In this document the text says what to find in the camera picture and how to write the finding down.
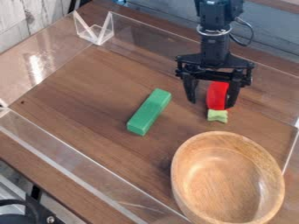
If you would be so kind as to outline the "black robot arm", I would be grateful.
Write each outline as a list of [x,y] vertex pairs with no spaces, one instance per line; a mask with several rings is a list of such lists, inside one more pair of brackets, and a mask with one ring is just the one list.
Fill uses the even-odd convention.
[[174,75],[181,79],[186,99],[196,102],[198,81],[209,81],[206,104],[214,110],[234,106],[238,91],[252,83],[254,63],[233,56],[229,41],[246,46],[230,34],[232,22],[252,28],[238,18],[244,0],[193,0],[200,19],[196,31],[200,34],[200,52],[177,55]]

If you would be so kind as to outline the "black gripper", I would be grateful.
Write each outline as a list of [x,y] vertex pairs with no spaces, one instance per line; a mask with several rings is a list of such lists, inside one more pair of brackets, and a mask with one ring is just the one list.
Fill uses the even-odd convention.
[[228,82],[225,108],[234,106],[240,87],[252,83],[254,64],[230,53],[222,63],[206,64],[200,53],[178,55],[174,58],[176,76],[182,81],[184,92],[190,103],[196,103],[198,80]]

